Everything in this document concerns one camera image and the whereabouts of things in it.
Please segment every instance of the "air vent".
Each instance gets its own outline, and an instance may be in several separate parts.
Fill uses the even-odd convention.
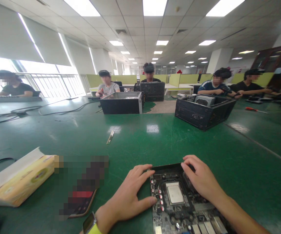
[[[235,32],[235,33],[233,33],[233,34],[230,34],[229,36],[223,38],[222,40],[225,40],[226,38],[229,38],[229,37],[231,37],[232,35],[235,35],[235,34],[241,32],[241,31],[243,31],[243,30],[245,30],[245,29],[246,29],[246,28],[240,29],[239,31],[237,31],[237,32]]]
[[[44,5],[44,6],[49,6],[49,5],[47,5],[44,1],[42,1],[42,0],[36,0],[37,2],[39,2],[39,3],[41,3],[42,5]]]
[[[127,35],[127,31],[125,29],[116,29],[118,35]]]
[[[180,30],[178,30],[178,32],[176,34],[182,33],[184,31],[187,31],[187,29],[180,29]]]

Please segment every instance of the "person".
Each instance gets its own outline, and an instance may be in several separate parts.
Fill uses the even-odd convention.
[[[7,83],[0,92],[0,96],[32,97],[35,90],[13,72],[0,70],[0,79]]]
[[[186,155],[183,160],[181,166],[194,188],[220,211],[238,234],[270,234],[223,191],[209,167],[197,156]],[[155,173],[150,170],[151,167],[151,164],[135,166],[129,171],[113,197],[96,211],[95,217],[100,233],[108,233],[118,221],[131,219],[157,202],[152,196],[140,201],[137,198],[143,183]]]
[[[99,85],[96,96],[97,97],[105,97],[109,94],[114,92],[120,92],[119,85],[114,82],[111,82],[111,75],[110,72],[107,70],[101,70],[98,72],[99,76],[101,77],[103,84]]]
[[[146,79],[142,80],[141,82],[161,82],[161,80],[153,77],[154,65],[152,63],[145,63],[143,69],[146,75]]]
[[[251,69],[245,72],[244,80],[233,84],[231,89],[235,92],[241,93],[244,98],[249,98],[250,95],[259,93],[268,93],[276,95],[271,89],[263,88],[258,84],[252,83],[252,81],[257,80],[265,71],[260,69]]]
[[[222,90],[221,88],[224,88],[225,90],[230,90],[226,85],[223,84],[225,79],[228,79],[231,77],[231,72],[228,68],[221,68],[217,70],[213,74],[213,80],[208,80],[202,83],[202,85],[198,89],[198,94],[216,94],[216,95],[222,95],[226,94],[227,91]],[[231,93],[227,93],[228,96],[235,97],[236,99],[242,97],[242,94],[237,95],[234,91]]]

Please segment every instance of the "gray t-shirt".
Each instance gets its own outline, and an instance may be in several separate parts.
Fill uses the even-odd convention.
[[[101,89],[104,90],[104,95],[106,96],[106,95],[114,93],[116,91],[116,89],[118,90],[120,88],[119,88],[119,85],[111,82],[110,87],[107,87],[105,84],[99,85],[98,90],[101,90]]]

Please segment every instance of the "screwdriver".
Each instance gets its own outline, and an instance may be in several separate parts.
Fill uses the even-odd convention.
[[[260,111],[260,110],[257,110],[257,109],[253,109],[253,108],[251,108],[251,107],[246,107],[245,108],[246,110],[248,110],[248,111],[257,111],[257,112],[262,112],[262,113],[265,113],[265,114],[269,114],[268,112],[264,112],[264,111]]]

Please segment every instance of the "green workbench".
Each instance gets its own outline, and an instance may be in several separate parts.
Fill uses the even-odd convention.
[[[0,113],[53,101],[0,103]],[[72,110],[86,102],[86,98],[63,101],[43,108],[42,113]],[[203,132],[174,114],[104,115],[95,113],[98,104],[49,116],[31,111],[28,116],[0,123],[0,158],[19,159],[40,146],[43,153],[63,155],[64,162],[69,162],[20,207],[0,207],[1,234],[79,233],[86,217],[58,221],[58,210],[90,156],[109,155],[107,177],[91,208],[96,211],[135,165],[178,163],[187,154],[196,154],[207,163],[226,193],[257,222],[271,233],[281,234],[281,159],[275,155],[281,156],[281,109],[277,110],[276,104],[255,106],[238,101],[225,123],[241,134],[224,123]],[[244,110],[246,106],[270,114],[249,112]],[[116,130],[114,137],[106,145],[112,130]],[[0,163],[0,171],[10,163]],[[149,195],[146,183],[139,198]],[[116,224],[111,233],[153,233],[151,210]]]

